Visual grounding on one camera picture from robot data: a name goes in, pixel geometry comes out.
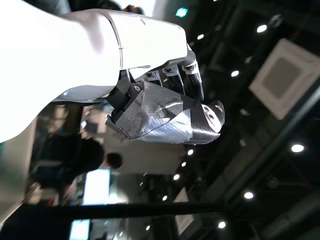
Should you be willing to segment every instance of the display screen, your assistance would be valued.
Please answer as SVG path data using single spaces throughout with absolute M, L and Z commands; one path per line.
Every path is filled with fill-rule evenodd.
M 109 201 L 110 171 L 98 169 L 85 176 L 83 206 L 106 205 Z M 88 240 L 90 219 L 74 220 L 69 240 Z
M 89 238 L 90 220 L 74 220 L 71 224 L 69 240 L 87 240 Z
M 109 201 L 110 171 L 98 169 L 86 174 L 83 206 L 106 205 Z

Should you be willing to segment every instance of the white wall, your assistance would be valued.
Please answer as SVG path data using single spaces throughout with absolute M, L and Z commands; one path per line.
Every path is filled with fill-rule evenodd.
M 104 138 L 107 153 L 117 152 L 123 157 L 119 168 L 122 174 L 173 174 L 185 154 L 181 144 L 151 143 L 128 140 L 108 128 Z

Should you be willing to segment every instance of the black jacket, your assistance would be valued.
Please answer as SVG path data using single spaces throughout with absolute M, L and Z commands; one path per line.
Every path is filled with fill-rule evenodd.
M 72 12 L 87 9 L 108 9 L 121 11 L 120 6 L 111 0 L 69 0 Z

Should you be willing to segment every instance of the metal pipe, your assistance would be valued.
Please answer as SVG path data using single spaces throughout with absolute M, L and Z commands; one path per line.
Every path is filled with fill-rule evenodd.
M 226 191 L 224 201 L 229 202 L 245 184 L 258 172 L 258 170 L 270 159 L 270 157 L 281 147 L 288 139 L 294 129 L 301 123 L 306 114 L 320 100 L 320 76 L 316 80 L 318 86 L 310 97 L 301 105 L 296 114 L 291 118 L 283 130 L 274 138 L 274 140 L 261 151 L 253 163 L 240 175 L 235 183 Z
M 202 213 L 222 213 L 222 208 L 216 203 L 189 202 L 58 207 L 22 205 L 6 221 L 6 224 L 28 224 L 34 222 L 47 222 L 52 224 L 80 219 L 141 218 Z
M 264 240 L 275 239 L 319 210 L 320 195 L 318 193 L 311 194 L 265 227 L 261 233 L 262 238 Z M 258 240 L 258 238 L 252 237 L 250 240 Z

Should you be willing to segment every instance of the black beam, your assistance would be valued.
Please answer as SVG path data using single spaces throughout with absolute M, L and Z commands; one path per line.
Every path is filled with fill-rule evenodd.
M 301 103 L 299 109 L 290 119 L 282 131 L 274 138 L 274 140 L 259 154 L 256 160 L 241 174 L 235 183 L 226 191 L 224 201 L 228 203 L 246 183 L 261 169 L 261 167 L 276 153 L 282 144 L 294 133 L 296 127 L 301 123 L 304 117 L 320 100 L 320 76 L 316 80 L 316 86 L 311 87 L 314 90 L 303 97 L 304 102 Z
M 57 206 L 22 205 L 7 221 L 7 224 L 34 222 L 59 223 L 81 219 L 141 218 L 175 216 L 203 213 L 222 213 L 216 203 L 135 203 L 100 206 Z

